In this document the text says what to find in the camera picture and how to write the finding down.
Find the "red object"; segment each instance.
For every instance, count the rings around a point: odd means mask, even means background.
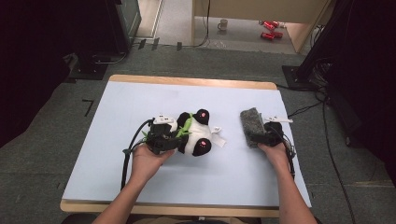
[[[282,38],[283,33],[273,31],[271,33],[275,38]]]
[[[273,32],[275,30],[275,26],[273,24],[271,24],[271,22],[269,22],[269,21],[265,21],[262,25],[271,32]]]
[[[275,26],[275,28],[279,27],[279,22],[277,21],[268,21],[268,22],[270,22],[273,26]]]
[[[262,38],[268,39],[268,40],[273,40],[275,38],[275,36],[273,34],[267,34],[265,32],[262,32]]]

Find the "gray sponge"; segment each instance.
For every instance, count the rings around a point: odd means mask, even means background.
[[[259,114],[256,107],[244,110],[241,112],[241,121],[247,145],[249,147],[257,147],[257,142],[251,141],[249,137],[252,134],[264,134],[261,114]]]

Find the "wooden table edge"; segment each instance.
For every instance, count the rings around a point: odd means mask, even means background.
[[[111,76],[109,81],[184,85],[184,86],[225,87],[225,88],[240,88],[240,89],[273,90],[273,91],[277,90],[276,84],[273,82],[206,79],[206,78],[193,78],[193,77],[153,77],[153,76],[116,74]]]
[[[62,199],[64,212],[101,213],[109,203],[74,202]],[[278,207],[253,206],[204,206],[204,205],[158,205],[136,204],[132,214],[164,216],[206,216],[206,217],[279,217]]]

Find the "hand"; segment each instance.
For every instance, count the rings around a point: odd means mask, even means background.
[[[273,164],[277,171],[280,169],[289,170],[288,157],[286,156],[286,149],[283,143],[279,143],[274,147],[268,147],[265,144],[259,143],[258,147],[265,152],[268,160]]]
[[[169,150],[160,155],[152,153],[146,144],[140,145],[134,151],[130,182],[145,185],[160,169],[160,166],[173,154]]]

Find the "gray floor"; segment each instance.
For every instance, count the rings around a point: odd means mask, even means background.
[[[163,8],[153,38],[160,38],[159,43],[163,45],[175,46],[177,42],[181,42],[183,46],[201,44],[206,35],[206,17],[194,18],[194,42],[192,43],[191,8],[191,1],[163,0]],[[209,18],[210,36],[209,41],[204,44],[205,48],[296,54],[287,28],[276,28],[276,31],[282,33],[283,37],[270,41],[261,38],[262,32],[269,32],[259,25],[258,21],[227,19],[227,30],[220,31],[218,29],[220,20],[221,18]],[[148,43],[152,43],[152,38],[148,38]],[[306,55],[309,50],[307,42],[301,54]]]
[[[281,65],[298,65],[302,55],[224,49],[150,46],[110,65],[102,81],[63,83],[40,110],[29,129],[0,150],[0,223],[61,223],[68,215],[59,203],[90,127],[96,107],[113,74],[155,75],[271,81],[286,85]],[[316,102],[312,92],[280,89],[289,113]],[[91,112],[85,117],[89,103]],[[364,148],[348,148],[330,106],[325,106],[332,153],[357,223],[392,223],[396,192],[383,163]],[[347,202],[332,167],[320,106],[293,118],[299,154],[312,211],[324,223],[351,223]],[[263,223],[277,223],[264,218]]]

